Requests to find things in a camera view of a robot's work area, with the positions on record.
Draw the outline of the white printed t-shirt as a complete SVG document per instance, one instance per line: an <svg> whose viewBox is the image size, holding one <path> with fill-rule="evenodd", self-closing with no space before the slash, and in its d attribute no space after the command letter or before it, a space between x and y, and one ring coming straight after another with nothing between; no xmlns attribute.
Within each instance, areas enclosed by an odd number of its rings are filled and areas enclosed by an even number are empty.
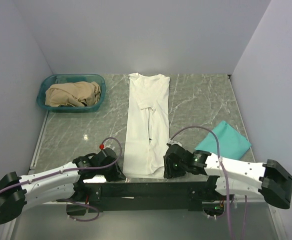
<svg viewBox="0 0 292 240"><path fill-rule="evenodd" d="M162 179L169 141L170 77L129 75L129 107L123 172L129 178Z"/></svg>

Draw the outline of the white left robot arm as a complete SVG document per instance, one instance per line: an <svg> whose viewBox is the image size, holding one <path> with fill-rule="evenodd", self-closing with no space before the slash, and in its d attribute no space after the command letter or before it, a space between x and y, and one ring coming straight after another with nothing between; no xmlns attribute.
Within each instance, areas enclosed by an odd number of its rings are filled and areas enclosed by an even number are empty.
<svg viewBox="0 0 292 240"><path fill-rule="evenodd" d="M96 176L104 176L108 182L126 178L117 160L116 153L107 147L45 172L22 176L16 172L6 174L0 180L0 225L43 203L89 201L91 195L99 192L89 190L85 180Z"/></svg>

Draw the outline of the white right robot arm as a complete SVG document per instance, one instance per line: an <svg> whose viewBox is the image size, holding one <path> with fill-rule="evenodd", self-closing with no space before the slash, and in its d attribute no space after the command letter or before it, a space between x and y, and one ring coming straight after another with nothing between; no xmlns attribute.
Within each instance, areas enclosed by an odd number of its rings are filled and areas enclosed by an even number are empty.
<svg viewBox="0 0 292 240"><path fill-rule="evenodd" d="M218 158L214 153L193 153L178 144L169 144L164 155L164 178L179 178L185 173L216 177L205 187L208 198L220 195L263 196L268 204L287 210L291 206L292 175L276 160L266 163Z"/></svg>

